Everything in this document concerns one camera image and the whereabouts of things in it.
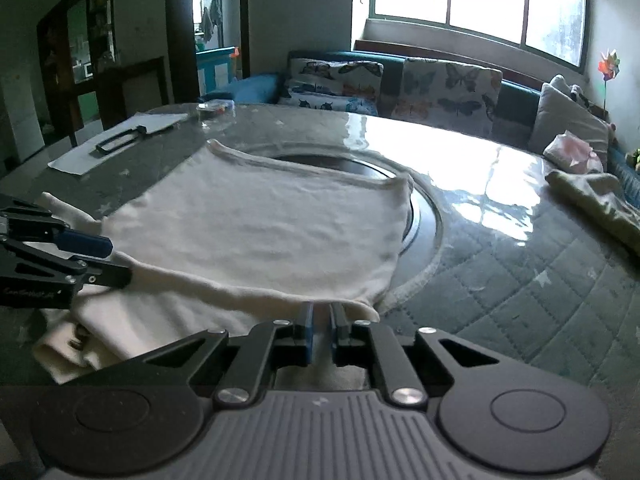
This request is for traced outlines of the cream white sweater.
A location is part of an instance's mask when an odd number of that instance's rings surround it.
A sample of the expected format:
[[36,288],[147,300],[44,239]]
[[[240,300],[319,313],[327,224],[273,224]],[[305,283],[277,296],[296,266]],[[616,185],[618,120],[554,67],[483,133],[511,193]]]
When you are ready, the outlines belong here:
[[90,285],[70,310],[49,313],[32,353],[62,384],[208,328],[244,335],[307,302],[318,312],[339,302],[352,318],[377,321],[398,238],[393,220],[364,207],[385,196],[214,141],[99,220],[44,193],[38,204],[55,217],[108,237],[132,280]]

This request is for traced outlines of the dark wooden side table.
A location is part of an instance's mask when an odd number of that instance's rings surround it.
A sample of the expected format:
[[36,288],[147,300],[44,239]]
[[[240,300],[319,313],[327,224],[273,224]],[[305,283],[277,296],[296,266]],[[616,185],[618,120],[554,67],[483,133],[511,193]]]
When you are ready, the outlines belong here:
[[162,56],[104,70],[96,76],[96,98],[105,129],[139,112],[169,103]]

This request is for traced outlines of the colourful pinwheel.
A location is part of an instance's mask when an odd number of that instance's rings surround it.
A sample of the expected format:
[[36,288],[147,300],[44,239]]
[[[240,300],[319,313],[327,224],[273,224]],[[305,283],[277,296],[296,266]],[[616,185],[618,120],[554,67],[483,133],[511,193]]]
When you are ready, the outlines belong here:
[[620,57],[615,49],[607,50],[600,55],[598,72],[603,80],[603,110],[606,110],[608,102],[608,83],[614,80],[620,73]]

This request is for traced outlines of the small clear card box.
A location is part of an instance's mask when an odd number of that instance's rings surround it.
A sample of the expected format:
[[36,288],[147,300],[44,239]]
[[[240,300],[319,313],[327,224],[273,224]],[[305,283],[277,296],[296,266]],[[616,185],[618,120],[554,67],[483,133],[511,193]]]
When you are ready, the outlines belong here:
[[235,102],[233,100],[213,99],[205,102],[198,103],[196,111],[198,116],[203,120],[209,120],[209,118],[215,118],[228,112],[233,112],[235,109]]

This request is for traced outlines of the teal white cabinet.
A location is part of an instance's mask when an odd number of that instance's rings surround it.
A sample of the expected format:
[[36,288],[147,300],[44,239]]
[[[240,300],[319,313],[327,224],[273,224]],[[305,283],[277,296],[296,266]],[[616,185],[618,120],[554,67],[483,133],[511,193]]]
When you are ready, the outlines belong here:
[[200,95],[214,92],[235,80],[236,47],[200,51],[196,54],[196,71]]

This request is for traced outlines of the plush toy bear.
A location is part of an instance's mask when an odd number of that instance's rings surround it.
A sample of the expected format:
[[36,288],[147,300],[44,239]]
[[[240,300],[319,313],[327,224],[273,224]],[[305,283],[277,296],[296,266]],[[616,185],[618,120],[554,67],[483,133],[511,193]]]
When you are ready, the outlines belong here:
[[638,148],[625,154],[625,164],[637,174],[640,172],[640,150]]

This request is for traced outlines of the round black induction cooktop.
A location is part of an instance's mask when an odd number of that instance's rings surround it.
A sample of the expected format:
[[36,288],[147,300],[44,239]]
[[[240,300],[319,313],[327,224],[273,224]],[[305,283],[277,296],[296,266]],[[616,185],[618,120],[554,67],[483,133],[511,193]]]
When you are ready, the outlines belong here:
[[434,278],[442,263],[447,222],[436,190],[405,162],[366,150],[312,143],[257,144],[248,154],[292,162],[313,170],[328,170],[349,181],[367,182],[386,196],[364,210],[378,222],[393,220],[398,257],[390,287],[378,298],[376,310],[396,309],[416,296]]

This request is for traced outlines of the black rectangular frame tool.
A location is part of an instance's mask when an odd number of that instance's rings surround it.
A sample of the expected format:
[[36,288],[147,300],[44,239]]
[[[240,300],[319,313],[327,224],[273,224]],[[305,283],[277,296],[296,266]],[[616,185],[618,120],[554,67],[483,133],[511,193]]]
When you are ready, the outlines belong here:
[[156,136],[163,131],[164,129],[149,131],[145,126],[138,125],[134,128],[114,134],[114,136],[110,136],[106,140],[101,141],[96,144],[94,151],[100,156],[111,155],[122,148],[128,148],[129,145],[137,144],[149,139],[151,136]]

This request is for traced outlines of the butterfly pillow near window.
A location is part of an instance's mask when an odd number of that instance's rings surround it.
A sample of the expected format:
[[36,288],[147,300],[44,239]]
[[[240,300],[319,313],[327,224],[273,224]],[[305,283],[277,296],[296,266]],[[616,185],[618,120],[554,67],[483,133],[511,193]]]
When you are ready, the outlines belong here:
[[500,70],[431,58],[407,58],[392,117],[488,138],[501,85]]

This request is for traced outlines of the butterfly pillow lying low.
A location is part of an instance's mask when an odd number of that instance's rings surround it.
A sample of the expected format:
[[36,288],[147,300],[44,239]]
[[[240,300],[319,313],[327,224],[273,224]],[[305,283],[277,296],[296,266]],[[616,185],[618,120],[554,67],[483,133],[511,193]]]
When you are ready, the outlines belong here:
[[376,116],[383,75],[378,62],[292,58],[278,103]]

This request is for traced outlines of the pink folded garment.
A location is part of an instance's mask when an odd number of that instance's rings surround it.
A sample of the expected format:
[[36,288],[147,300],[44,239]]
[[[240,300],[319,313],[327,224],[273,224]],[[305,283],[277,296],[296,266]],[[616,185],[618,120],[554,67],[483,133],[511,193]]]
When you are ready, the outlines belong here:
[[565,130],[542,152],[544,158],[569,174],[597,174],[604,168],[600,157],[586,141]]

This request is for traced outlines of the green quilted star tablecloth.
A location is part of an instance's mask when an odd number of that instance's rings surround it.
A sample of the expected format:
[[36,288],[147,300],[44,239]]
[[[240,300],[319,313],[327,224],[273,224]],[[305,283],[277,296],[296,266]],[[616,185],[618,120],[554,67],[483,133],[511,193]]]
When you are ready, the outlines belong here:
[[241,105],[210,127],[188,120],[73,177],[49,168],[66,142],[1,181],[49,191],[95,216],[137,197],[207,139],[262,156],[327,154],[416,174],[421,224],[402,254],[384,318],[435,326],[592,387],[610,408],[600,471],[639,473],[639,263],[548,188],[540,157],[381,117]]

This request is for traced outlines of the grey plain cushion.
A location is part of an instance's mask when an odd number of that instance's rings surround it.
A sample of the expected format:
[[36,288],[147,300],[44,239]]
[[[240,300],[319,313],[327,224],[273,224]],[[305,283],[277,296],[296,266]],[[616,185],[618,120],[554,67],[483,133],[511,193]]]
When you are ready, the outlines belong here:
[[608,161],[608,144],[613,135],[611,126],[574,101],[570,90],[572,87],[562,75],[556,75],[542,85],[527,148],[541,154],[556,136],[569,131],[587,142],[605,165]]

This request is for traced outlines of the white paper sheet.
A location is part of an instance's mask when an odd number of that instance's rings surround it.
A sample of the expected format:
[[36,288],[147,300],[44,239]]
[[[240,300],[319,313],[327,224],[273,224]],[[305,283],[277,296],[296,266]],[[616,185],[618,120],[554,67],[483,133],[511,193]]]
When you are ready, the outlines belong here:
[[186,113],[134,115],[52,160],[49,167],[63,174],[81,177],[134,144],[151,139],[186,118]]

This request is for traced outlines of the teal sofa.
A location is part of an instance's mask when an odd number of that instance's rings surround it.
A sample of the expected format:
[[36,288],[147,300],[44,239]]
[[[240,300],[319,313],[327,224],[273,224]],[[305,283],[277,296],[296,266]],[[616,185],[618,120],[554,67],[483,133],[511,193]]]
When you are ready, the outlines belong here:
[[[311,58],[320,62],[375,62],[383,65],[381,90],[378,95],[378,114],[390,117],[401,90],[402,66],[405,58],[400,55],[368,51],[309,51],[293,50],[288,54],[288,62]],[[283,96],[283,87],[288,72],[266,73],[250,76],[242,80],[207,92],[198,99],[232,100],[238,104],[276,104]],[[489,107],[489,115],[495,118],[494,130],[486,138],[525,150],[533,133],[541,91],[527,87],[503,73],[498,101]],[[620,179],[629,203],[639,203],[639,175],[626,165],[625,155],[612,144],[608,149],[608,172]]]

